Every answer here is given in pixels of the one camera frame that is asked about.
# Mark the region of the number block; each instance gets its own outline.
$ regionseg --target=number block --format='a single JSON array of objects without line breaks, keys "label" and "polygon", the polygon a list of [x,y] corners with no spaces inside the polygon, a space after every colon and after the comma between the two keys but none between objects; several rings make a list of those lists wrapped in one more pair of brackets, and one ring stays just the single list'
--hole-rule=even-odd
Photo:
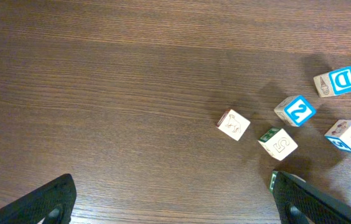
[{"label": "number block", "polygon": [[218,121],[217,128],[239,141],[249,124],[250,121],[242,117],[242,115],[234,110],[227,110]]},{"label": "number block", "polygon": [[284,129],[272,127],[258,142],[275,159],[281,161],[296,148],[297,144]]},{"label": "number block", "polygon": [[286,124],[294,127],[300,127],[317,113],[303,96],[286,98],[274,111]]},{"label": "number block", "polygon": [[351,66],[318,75],[314,83],[320,97],[351,92]]},{"label": "number block", "polygon": [[338,120],[325,137],[338,149],[351,152],[351,120]]}]

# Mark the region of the cube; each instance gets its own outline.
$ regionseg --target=cube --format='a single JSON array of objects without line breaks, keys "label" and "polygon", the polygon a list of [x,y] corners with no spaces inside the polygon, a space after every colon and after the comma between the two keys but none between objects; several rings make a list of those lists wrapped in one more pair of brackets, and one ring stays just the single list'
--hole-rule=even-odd
[{"label": "cube", "polygon": [[294,127],[300,127],[317,113],[315,108],[301,95],[287,97],[275,107],[274,111],[281,120]]},{"label": "cube", "polygon": [[217,123],[217,128],[239,141],[249,124],[250,121],[242,117],[242,115],[234,110],[227,110]]},{"label": "cube", "polygon": [[351,152],[351,120],[338,120],[325,137],[338,149]]},{"label": "cube", "polygon": [[314,83],[320,97],[351,92],[351,66],[318,75]]},{"label": "cube", "polygon": [[275,159],[281,161],[296,148],[297,144],[282,128],[272,127],[258,142]]}]

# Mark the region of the alphabet block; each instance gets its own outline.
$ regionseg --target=alphabet block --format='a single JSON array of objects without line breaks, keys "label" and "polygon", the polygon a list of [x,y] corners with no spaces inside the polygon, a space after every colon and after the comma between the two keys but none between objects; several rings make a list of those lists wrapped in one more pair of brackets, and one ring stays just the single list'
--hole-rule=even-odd
[{"label": "alphabet block", "polygon": [[258,142],[275,159],[281,161],[296,148],[297,144],[284,129],[272,127]]},{"label": "alphabet block", "polygon": [[318,75],[314,83],[320,97],[351,92],[351,66]]},{"label": "alphabet block", "polygon": [[290,96],[274,109],[275,113],[290,126],[300,127],[317,111],[303,96]]},{"label": "alphabet block", "polygon": [[250,121],[242,117],[242,115],[234,110],[227,110],[218,121],[217,128],[239,141],[249,124]]},{"label": "alphabet block", "polygon": [[351,152],[351,120],[338,120],[325,137],[338,149]]}]

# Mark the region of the wooden table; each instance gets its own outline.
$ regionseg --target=wooden table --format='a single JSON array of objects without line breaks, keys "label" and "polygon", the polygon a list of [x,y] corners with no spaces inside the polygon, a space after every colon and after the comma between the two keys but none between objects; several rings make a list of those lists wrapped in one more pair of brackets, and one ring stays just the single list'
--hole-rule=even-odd
[{"label": "wooden table", "polygon": [[[351,206],[351,154],[323,136],[351,93],[312,79],[348,65],[347,0],[0,1],[0,208],[70,173],[72,223],[279,223],[274,168]],[[279,162],[257,139],[293,95],[317,114]]]}]

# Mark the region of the toy block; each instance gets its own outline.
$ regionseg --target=toy block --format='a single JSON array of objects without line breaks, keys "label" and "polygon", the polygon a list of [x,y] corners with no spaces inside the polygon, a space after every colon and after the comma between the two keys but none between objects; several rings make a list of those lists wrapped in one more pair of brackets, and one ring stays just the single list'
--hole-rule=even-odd
[{"label": "toy block", "polygon": [[296,148],[297,144],[284,129],[272,127],[258,142],[275,159],[281,161]]},{"label": "toy block", "polygon": [[351,92],[351,66],[318,75],[314,83],[320,97]]},{"label": "toy block", "polygon": [[242,115],[234,110],[227,110],[218,121],[217,128],[239,141],[249,124],[250,121],[242,117]]},{"label": "toy block", "polygon": [[338,120],[325,137],[338,149],[351,152],[351,120]]},{"label": "toy block", "polygon": [[317,113],[315,108],[301,95],[287,97],[275,107],[274,112],[286,124],[294,127],[300,127]]}]

